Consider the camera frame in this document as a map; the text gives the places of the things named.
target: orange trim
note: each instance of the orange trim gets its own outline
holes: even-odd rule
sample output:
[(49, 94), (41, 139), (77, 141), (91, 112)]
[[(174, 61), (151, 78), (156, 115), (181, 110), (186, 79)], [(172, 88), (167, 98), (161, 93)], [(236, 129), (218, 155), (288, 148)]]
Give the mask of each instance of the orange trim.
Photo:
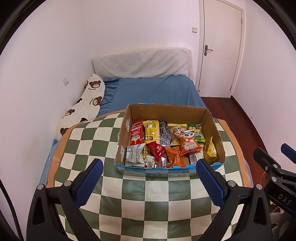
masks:
[(234, 134), (232, 133), (232, 131), (229, 129), (226, 121), (224, 120), (220, 120), (218, 119), (219, 122), (220, 122), (220, 125), (223, 127), (223, 129), (226, 131), (229, 139), (231, 140), (232, 142), (232, 145), (237, 153), (237, 158), (239, 160), (239, 167), (240, 167), (240, 170), (241, 170), (241, 174), (242, 174), (242, 182), (243, 182), (243, 185), (244, 187), (252, 187), (251, 186), (251, 177), (249, 175), (249, 171), (248, 171), (248, 168), (247, 168), (247, 164), (244, 160), (244, 155), (242, 153), (242, 150), (239, 146), (239, 143), (237, 142)]
[[(114, 111), (114, 112), (111, 112), (111, 113), (107, 113), (107, 114), (104, 114), (104, 115), (101, 115), (99, 117), (105, 117), (107, 115), (111, 115), (111, 114), (116, 114), (116, 113), (120, 113), (120, 112), (124, 112), (125, 110), (119, 110), (119, 111)], [(55, 173), (57, 172), (57, 169), (59, 167), (59, 163), (61, 161), (61, 158), (62, 158), (62, 155), (64, 153), (64, 150), (65, 150), (65, 147), (66, 147), (66, 144), (67, 144), (67, 141), (72, 133), (72, 130), (79, 124), (81, 123), (85, 123), (87, 122), (88, 120), (86, 121), (82, 121), (76, 125), (73, 125), (72, 127), (70, 127), (66, 133), (62, 136), (62, 139), (61, 139), (61, 142), (57, 148), (57, 150), (55, 151), (53, 157), (52, 157), (52, 164), (50, 166), (50, 169), (49, 169), (49, 173), (48, 173), (48, 182), (47, 182), (47, 188), (51, 188), (51, 187), (54, 187), (54, 175)]]

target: checkered blanket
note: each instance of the checkered blanket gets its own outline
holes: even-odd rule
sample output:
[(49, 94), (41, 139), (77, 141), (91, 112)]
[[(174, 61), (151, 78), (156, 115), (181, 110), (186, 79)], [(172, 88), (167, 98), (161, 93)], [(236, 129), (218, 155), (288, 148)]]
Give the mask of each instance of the checkered blanket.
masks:
[[(74, 180), (94, 158), (104, 172), (80, 211), (102, 241), (198, 240), (219, 211), (198, 177), (136, 177), (122, 175), (114, 165), (118, 132), (124, 111), (73, 126), (56, 150), (47, 187)], [(226, 180), (250, 186), (242, 151), (223, 120), (214, 119), (221, 135), (226, 162), (217, 169)], [(61, 222), (69, 238), (77, 240), (61, 205)], [(240, 205), (224, 239), (231, 236)]]

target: bear print pillow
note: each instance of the bear print pillow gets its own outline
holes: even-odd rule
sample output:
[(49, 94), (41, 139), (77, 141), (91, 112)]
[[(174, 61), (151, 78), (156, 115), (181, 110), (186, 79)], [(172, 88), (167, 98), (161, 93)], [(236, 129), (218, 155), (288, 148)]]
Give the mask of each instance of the bear print pillow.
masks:
[(94, 119), (100, 111), (104, 94), (105, 84), (102, 78), (96, 74), (92, 74), (85, 83), (81, 98), (58, 122), (56, 139), (61, 139), (62, 135), (64, 135), (71, 126), (82, 121)]

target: wooden floor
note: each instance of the wooden floor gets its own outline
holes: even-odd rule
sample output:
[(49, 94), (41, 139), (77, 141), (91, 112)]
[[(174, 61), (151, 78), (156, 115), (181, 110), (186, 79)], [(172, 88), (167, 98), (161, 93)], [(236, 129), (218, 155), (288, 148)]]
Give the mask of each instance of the wooden floor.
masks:
[[(265, 151), (266, 148), (254, 125), (233, 97), (230, 99), (202, 97), (202, 100), (213, 117), (227, 122), (250, 166), (253, 182), (256, 185), (259, 183), (264, 171), (253, 159), (253, 152), (258, 147), (261, 147)], [(265, 185), (265, 175), (261, 179), (261, 184), (262, 186)]]

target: white door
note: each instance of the white door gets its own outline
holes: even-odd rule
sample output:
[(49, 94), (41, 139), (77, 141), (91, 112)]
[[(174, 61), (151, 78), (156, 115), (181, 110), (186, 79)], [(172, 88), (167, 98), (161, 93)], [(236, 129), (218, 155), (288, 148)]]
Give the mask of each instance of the white door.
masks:
[(218, 0), (204, 0), (204, 13), (205, 36), (199, 94), (228, 97), (239, 56), (242, 12)]

